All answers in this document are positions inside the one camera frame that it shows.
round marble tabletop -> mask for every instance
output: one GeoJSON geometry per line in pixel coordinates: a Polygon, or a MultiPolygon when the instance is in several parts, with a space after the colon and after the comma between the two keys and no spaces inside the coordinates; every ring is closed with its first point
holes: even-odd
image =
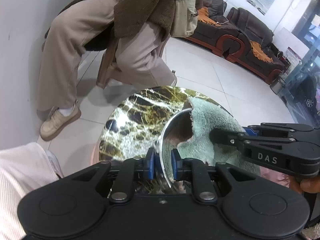
{"type": "Polygon", "coordinates": [[[183,109],[188,97],[202,98],[223,108],[199,92],[180,87],[164,86],[134,93],[107,120],[99,139],[99,161],[144,157],[149,147],[155,145],[165,123],[183,109]]]}

orange fringe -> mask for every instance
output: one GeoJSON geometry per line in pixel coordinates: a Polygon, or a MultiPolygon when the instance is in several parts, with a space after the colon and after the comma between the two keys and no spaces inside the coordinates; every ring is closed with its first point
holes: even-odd
{"type": "Polygon", "coordinates": [[[208,13],[207,7],[202,7],[200,10],[198,10],[198,21],[208,23],[211,25],[221,26],[221,24],[218,24],[214,20],[211,20],[209,18],[209,13],[208,13]]]}
{"type": "Polygon", "coordinates": [[[271,58],[269,58],[268,55],[266,55],[262,51],[259,43],[255,42],[255,41],[250,41],[250,42],[251,42],[251,48],[252,48],[253,54],[257,59],[260,59],[264,62],[273,63],[273,60],[271,58]]]}

metal bolt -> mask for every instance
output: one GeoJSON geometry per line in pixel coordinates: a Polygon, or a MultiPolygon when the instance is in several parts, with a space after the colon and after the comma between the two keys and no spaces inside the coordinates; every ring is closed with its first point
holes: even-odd
{"type": "Polygon", "coordinates": [[[124,192],[115,192],[111,195],[111,198],[114,200],[125,200],[127,198],[127,194],[124,192]]]}
{"type": "Polygon", "coordinates": [[[199,197],[203,200],[212,200],[214,199],[216,196],[215,194],[213,194],[212,192],[208,192],[208,191],[205,191],[205,192],[201,192],[199,194],[199,197]]]}

sofa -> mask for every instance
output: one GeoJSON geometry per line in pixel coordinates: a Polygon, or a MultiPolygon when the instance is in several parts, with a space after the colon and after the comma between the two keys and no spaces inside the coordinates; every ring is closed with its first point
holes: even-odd
{"type": "Polygon", "coordinates": [[[234,39],[234,46],[241,47],[241,53],[228,54],[226,59],[237,62],[259,75],[267,84],[271,82],[286,69],[284,63],[278,58],[275,46],[272,44],[273,32],[257,17],[243,8],[231,8],[227,19],[239,28],[240,33],[234,39]],[[263,53],[272,59],[266,62],[258,59],[254,53],[250,41],[257,42],[263,53]]]}
{"type": "Polygon", "coordinates": [[[226,52],[233,54],[239,52],[240,46],[234,43],[239,35],[239,28],[223,16],[227,3],[223,0],[203,0],[203,3],[204,7],[208,8],[209,18],[223,24],[215,26],[199,21],[193,35],[186,39],[209,48],[220,57],[226,52]]]}

hand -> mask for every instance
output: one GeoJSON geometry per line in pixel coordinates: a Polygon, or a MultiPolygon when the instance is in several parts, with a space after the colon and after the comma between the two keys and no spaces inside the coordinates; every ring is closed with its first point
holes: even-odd
{"type": "Polygon", "coordinates": [[[300,183],[292,176],[289,176],[289,180],[289,187],[300,194],[303,192],[320,193],[320,176],[312,179],[303,179],[300,183]]]}

